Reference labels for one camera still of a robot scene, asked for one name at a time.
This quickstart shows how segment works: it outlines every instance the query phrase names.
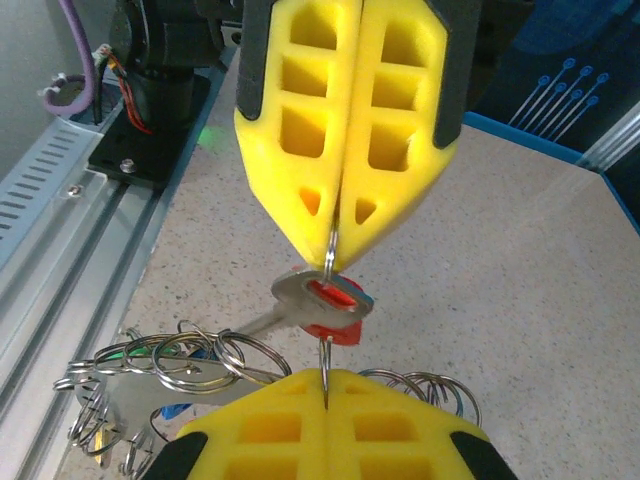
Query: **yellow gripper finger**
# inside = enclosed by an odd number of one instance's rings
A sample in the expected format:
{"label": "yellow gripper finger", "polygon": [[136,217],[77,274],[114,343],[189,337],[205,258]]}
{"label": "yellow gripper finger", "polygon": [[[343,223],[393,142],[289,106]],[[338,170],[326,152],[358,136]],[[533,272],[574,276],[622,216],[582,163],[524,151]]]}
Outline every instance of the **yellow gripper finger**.
{"label": "yellow gripper finger", "polygon": [[236,132],[249,183],[322,268],[419,205],[455,153],[481,0],[245,2]]}
{"label": "yellow gripper finger", "polygon": [[148,480],[516,480],[466,420],[352,372],[329,385],[328,409],[305,370],[187,424]]}

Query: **square cutout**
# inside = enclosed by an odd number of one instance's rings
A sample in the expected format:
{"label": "square cutout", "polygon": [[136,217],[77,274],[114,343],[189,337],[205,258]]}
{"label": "square cutout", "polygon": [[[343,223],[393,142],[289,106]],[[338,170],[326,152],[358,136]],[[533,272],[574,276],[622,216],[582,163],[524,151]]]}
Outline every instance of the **square cutout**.
{"label": "square cutout", "polygon": [[306,395],[307,384],[299,383],[297,385],[292,385],[286,390],[284,390],[282,393],[284,393],[285,395]]}
{"label": "square cutout", "polygon": [[337,6],[326,0],[308,2],[293,17],[291,43],[335,50],[339,13]]}
{"label": "square cutout", "polygon": [[371,105],[415,111],[419,83],[420,78],[415,75],[377,72],[373,82]]}
{"label": "square cutout", "polygon": [[370,457],[360,460],[362,480],[431,480],[429,460],[420,457]]}
{"label": "square cutout", "polygon": [[344,390],[349,395],[368,395],[371,392],[364,387],[359,385],[347,385],[347,388]]}
{"label": "square cutout", "polygon": [[328,80],[326,62],[289,56],[282,59],[282,89],[287,92],[326,97]]}
{"label": "square cutout", "polygon": [[384,63],[426,67],[425,36],[414,20],[394,20],[387,25],[382,46],[381,60]]}
{"label": "square cutout", "polygon": [[293,155],[318,158],[324,152],[327,116],[322,111],[282,110],[280,146]]}
{"label": "square cutout", "polygon": [[227,466],[224,480],[296,480],[298,464],[293,458],[234,459]]}
{"label": "square cutout", "polygon": [[240,431],[240,443],[299,442],[302,419],[297,413],[248,415]]}
{"label": "square cutout", "polygon": [[376,170],[404,172],[409,168],[409,146],[414,128],[374,124],[369,141],[369,165]]}
{"label": "square cutout", "polygon": [[402,413],[375,412],[353,418],[357,442],[412,442],[418,439],[411,419]]}

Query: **silver key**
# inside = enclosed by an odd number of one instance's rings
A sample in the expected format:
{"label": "silver key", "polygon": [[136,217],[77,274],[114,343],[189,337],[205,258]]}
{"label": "silver key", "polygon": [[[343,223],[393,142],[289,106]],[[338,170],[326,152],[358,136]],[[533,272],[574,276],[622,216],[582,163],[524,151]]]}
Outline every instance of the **silver key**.
{"label": "silver key", "polygon": [[238,329],[247,335],[260,335],[278,328],[299,325],[320,325],[342,329],[357,323],[373,309],[373,299],[338,275],[332,275],[324,283],[340,290],[351,301],[349,305],[336,302],[323,295],[323,273],[303,270],[286,273],[271,286],[271,293],[278,300],[273,309]]}

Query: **blue edge trim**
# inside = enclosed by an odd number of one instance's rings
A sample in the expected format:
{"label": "blue edge trim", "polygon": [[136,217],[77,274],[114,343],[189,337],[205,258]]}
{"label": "blue edge trim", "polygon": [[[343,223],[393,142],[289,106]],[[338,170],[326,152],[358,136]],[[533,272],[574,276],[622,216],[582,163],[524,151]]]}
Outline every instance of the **blue edge trim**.
{"label": "blue edge trim", "polygon": [[[562,145],[558,145],[557,143],[553,143],[549,140],[531,135],[530,133],[523,132],[522,130],[518,130],[509,125],[505,125],[504,123],[500,123],[490,118],[483,117],[482,115],[478,115],[477,113],[467,112],[464,116],[464,124],[473,128],[477,128],[478,130],[482,130],[483,132],[490,133],[491,135],[495,135],[496,137],[504,138],[505,140],[508,140],[510,142],[517,143],[518,145],[522,145],[523,147],[530,148],[531,150],[535,150],[536,152],[544,153],[545,155],[557,158],[558,160],[570,163],[571,165],[575,165],[582,157],[582,153],[576,150],[563,147]],[[604,182],[609,187],[609,190],[611,190],[613,197],[620,205],[620,208],[629,219],[629,222],[631,223],[633,228],[635,228],[638,235],[640,235],[640,225],[638,224],[638,221],[633,217],[633,215],[631,215],[631,212],[625,205],[622,198],[620,198],[620,195],[616,191],[615,187],[611,184],[606,175],[601,174],[600,176],[604,179]]]}

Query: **metal key head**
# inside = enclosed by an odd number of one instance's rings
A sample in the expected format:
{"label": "metal key head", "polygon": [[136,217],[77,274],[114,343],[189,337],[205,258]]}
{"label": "metal key head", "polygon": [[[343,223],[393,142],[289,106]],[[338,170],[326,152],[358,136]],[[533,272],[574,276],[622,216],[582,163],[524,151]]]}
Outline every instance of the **metal key head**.
{"label": "metal key head", "polygon": [[271,286],[271,293],[295,323],[346,328],[373,309],[373,299],[339,275],[303,270],[287,273]]}

